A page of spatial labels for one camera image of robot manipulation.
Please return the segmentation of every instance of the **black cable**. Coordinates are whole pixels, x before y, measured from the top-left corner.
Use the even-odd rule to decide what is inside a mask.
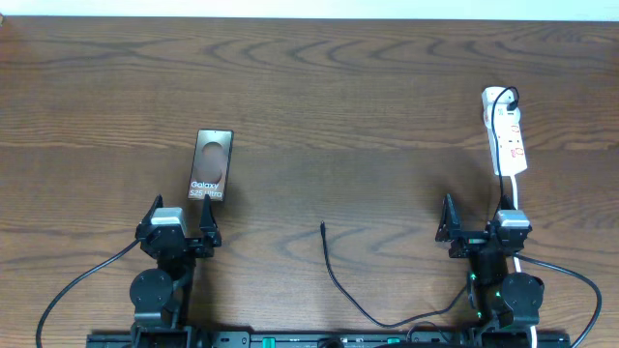
[[[434,328],[438,331],[438,333],[439,333],[439,334],[441,334],[441,336],[443,337],[443,339],[445,339],[445,342],[446,342],[446,343],[449,343],[449,338],[447,338],[447,336],[445,336],[445,334],[444,334],[444,333],[443,333],[443,332],[442,332],[442,331],[441,331],[441,330],[440,330],[440,329],[436,326],[436,324],[434,324],[434,323],[432,323],[432,322],[430,322],[430,321],[423,321],[423,322],[415,323],[415,325],[413,325],[413,327],[412,327],[412,328],[410,328],[410,330],[408,331],[408,333],[406,333],[406,341],[407,341],[407,342],[410,342],[410,340],[411,340],[411,334],[413,334],[413,333],[417,330],[417,328],[419,328],[420,326],[422,326],[422,325],[427,325],[427,324],[432,325],[432,326],[433,326],[433,327],[434,327]]]
[[[568,276],[573,276],[575,278],[578,278],[584,281],[585,283],[587,283],[587,285],[591,286],[593,291],[596,292],[596,310],[593,312],[593,316],[591,317],[591,320],[589,320],[589,324],[587,324],[587,326],[584,328],[584,331],[580,334],[580,336],[576,339],[576,341],[574,341],[574,343],[571,346],[571,348],[577,347],[582,342],[582,340],[591,332],[591,330],[593,329],[593,326],[596,325],[596,322],[598,321],[598,318],[600,317],[600,312],[602,311],[602,293],[600,292],[600,288],[598,288],[598,285],[596,285],[596,283],[594,283],[593,280],[589,279],[588,277],[584,275],[580,275],[574,271],[564,269],[563,267],[559,267],[559,266],[556,266],[556,265],[553,265],[551,263],[547,263],[544,261],[536,260],[528,256],[522,256],[520,254],[516,254],[515,257],[517,257],[518,259],[522,261],[532,263],[534,265],[546,267],[553,271],[561,272],[562,274],[566,274]]]
[[[74,279],[74,281],[70,282],[69,285],[67,285],[64,289],[62,289],[62,291],[60,293],[58,293],[58,295],[56,295],[56,297],[47,306],[47,309],[45,310],[45,312],[41,316],[41,319],[39,320],[39,325],[37,326],[37,335],[36,335],[37,348],[43,348],[43,344],[41,342],[41,336],[43,334],[43,325],[45,324],[45,319],[47,319],[47,316],[49,315],[49,312],[54,308],[54,306],[58,303],[58,301],[60,301],[60,299],[62,299],[62,297],[65,296],[65,294],[67,292],[69,292],[69,290],[71,290],[71,288],[73,288],[76,284],[78,284],[85,277],[93,274],[94,272],[102,269],[103,267],[109,265],[110,263],[118,260],[124,254],[129,252],[129,250],[131,250],[133,247],[135,247],[138,243],[139,243],[139,240],[133,241],[133,243],[129,244],[129,246],[127,246],[124,249],[122,249],[116,255],[110,257],[107,261],[101,263],[99,266],[94,267],[93,269],[91,269],[90,271],[84,273],[83,275],[78,276],[76,279]]]
[[[348,299],[348,301],[350,301],[352,304],[354,304],[357,309],[359,309],[359,311],[366,316],[366,318],[368,318],[368,320],[370,320],[370,322],[372,322],[374,325],[379,326],[381,328],[386,328],[386,329],[392,329],[392,328],[397,328],[399,326],[402,326],[404,324],[408,324],[412,321],[415,320],[419,320],[422,318],[427,318],[429,316],[432,315],[438,315],[438,314],[443,314],[448,312],[450,309],[452,309],[454,307],[454,305],[456,305],[457,300],[460,298],[460,296],[462,296],[462,294],[464,293],[464,291],[466,291],[466,286],[464,286],[462,288],[462,290],[460,290],[460,292],[457,293],[456,297],[454,298],[454,300],[445,308],[445,309],[441,309],[441,310],[435,310],[429,313],[424,313],[424,314],[419,314],[419,315],[415,315],[412,316],[408,319],[404,319],[398,323],[395,324],[383,324],[381,322],[379,322],[378,320],[374,319],[371,315],[369,315],[358,303],[357,301],[355,301],[355,299],[353,299],[352,296],[350,296],[350,294],[348,294],[348,292],[346,290],[344,290],[344,288],[341,286],[341,284],[339,284],[339,281],[336,279],[336,275],[334,275],[333,270],[331,269],[331,262],[329,261],[329,249],[327,248],[327,238],[326,238],[326,227],[325,227],[325,221],[322,221],[320,223],[320,235],[322,236],[322,248],[325,252],[325,264],[327,265],[327,272],[329,272],[329,276],[331,277],[331,280],[333,281],[333,283],[336,285],[336,287],[341,291],[342,294],[344,294],[344,296],[346,297],[346,299]]]
[[[505,194],[505,191],[503,189],[503,174],[501,173],[501,161],[500,161],[500,156],[499,156],[499,138],[496,135],[496,130],[494,129],[494,110],[496,109],[496,104],[499,101],[499,99],[501,99],[501,96],[503,96],[509,90],[514,90],[514,92],[516,92],[516,99],[510,102],[510,104],[508,105],[508,110],[516,109],[518,102],[520,101],[520,93],[518,92],[518,89],[516,87],[510,86],[510,87],[505,88],[501,93],[499,93],[498,97],[496,97],[496,99],[494,100],[494,103],[492,104],[492,116],[491,116],[491,121],[490,121],[490,125],[492,126],[492,134],[494,135],[496,169],[499,173],[499,186],[501,187],[501,196],[499,197],[499,205],[496,207],[496,212],[499,211],[499,208],[501,206],[501,197],[503,197],[503,195]]]

